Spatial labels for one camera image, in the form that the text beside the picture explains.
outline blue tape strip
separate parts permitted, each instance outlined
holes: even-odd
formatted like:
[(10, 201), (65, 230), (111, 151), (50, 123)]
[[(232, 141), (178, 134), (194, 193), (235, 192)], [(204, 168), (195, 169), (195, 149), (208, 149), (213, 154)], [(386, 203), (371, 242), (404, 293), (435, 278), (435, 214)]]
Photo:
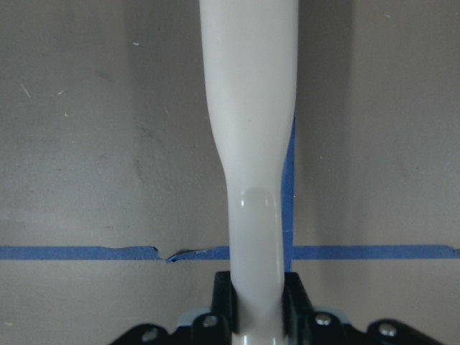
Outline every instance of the blue tape strip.
[(285, 272), (289, 272), (293, 261), (294, 243), (294, 149), (295, 149), (295, 116), (290, 133), (289, 146), (285, 166), (282, 172), (281, 205), (282, 205), (282, 242), (284, 249)]
[(180, 260), (228, 260), (230, 259), (230, 248), (215, 247), (210, 249), (194, 250), (182, 254), (176, 254), (166, 259), (166, 262)]
[(460, 249), (439, 245), (294, 247), (296, 260), (460, 259)]
[(161, 260), (154, 247), (0, 247), (0, 260)]
[[(167, 262), (228, 260), (228, 247), (184, 252)], [(294, 260), (460, 259), (460, 249), (443, 245), (293, 247)], [(163, 260), (154, 247), (0, 247), (0, 260)]]

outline white plastic arm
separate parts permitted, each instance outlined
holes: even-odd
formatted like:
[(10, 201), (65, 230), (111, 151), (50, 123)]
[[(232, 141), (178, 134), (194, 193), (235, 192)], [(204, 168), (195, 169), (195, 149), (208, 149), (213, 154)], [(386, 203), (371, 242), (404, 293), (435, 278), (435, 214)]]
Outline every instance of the white plastic arm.
[(226, 177), (234, 344), (284, 344), (280, 189), (295, 106), (298, 0), (200, 0), (206, 95)]

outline wall surface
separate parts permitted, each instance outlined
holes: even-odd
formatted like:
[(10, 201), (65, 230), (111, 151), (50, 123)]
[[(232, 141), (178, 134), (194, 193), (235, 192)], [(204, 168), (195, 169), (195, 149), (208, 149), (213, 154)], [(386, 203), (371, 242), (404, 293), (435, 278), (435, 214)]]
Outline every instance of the wall surface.
[[(459, 12), (457, 1), (300, 0), (295, 137), (293, 270), (312, 301), (363, 330), (394, 317), (450, 345)], [(198, 2), (2, 1), (0, 42), (0, 343), (104, 345), (143, 322), (173, 330), (229, 268), (165, 261), (228, 245)], [(379, 245), (391, 247), (375, 259)], [(451, 259), (395, 254), (434, 248), (420, 245)], [(155, 260), (117, 249), (140, 246)], [(324, 246), (356, 255), (311, 254)]]

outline black bracket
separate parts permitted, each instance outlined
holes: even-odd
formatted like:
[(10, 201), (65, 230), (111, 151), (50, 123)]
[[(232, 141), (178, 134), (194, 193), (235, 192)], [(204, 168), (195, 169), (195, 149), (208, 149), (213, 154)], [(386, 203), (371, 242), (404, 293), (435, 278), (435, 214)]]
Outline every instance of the black bracket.
[[(292, 345), (442, 345), (396, 320), (376, 321), (362, 333), (332, 313), (316, 311), (297, 273), (285, 273), (283, 309), (285, 333)], [(111, 345), (231, 345), (231, 334), (238, 333), (236, 325), (236, 293), (230, 272), (217, 272), (210, 313), (172, 334), (161, 326), (142, 324)]]

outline white plastic part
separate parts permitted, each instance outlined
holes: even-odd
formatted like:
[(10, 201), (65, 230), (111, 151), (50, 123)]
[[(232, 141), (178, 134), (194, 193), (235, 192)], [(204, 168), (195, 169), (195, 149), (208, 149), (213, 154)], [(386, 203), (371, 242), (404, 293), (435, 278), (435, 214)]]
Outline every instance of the white plastic part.
[(280, 189), (295, 106), (298, 0), (200, 0), (206, 95), (229, 202), (233, 344), (285, 344)]

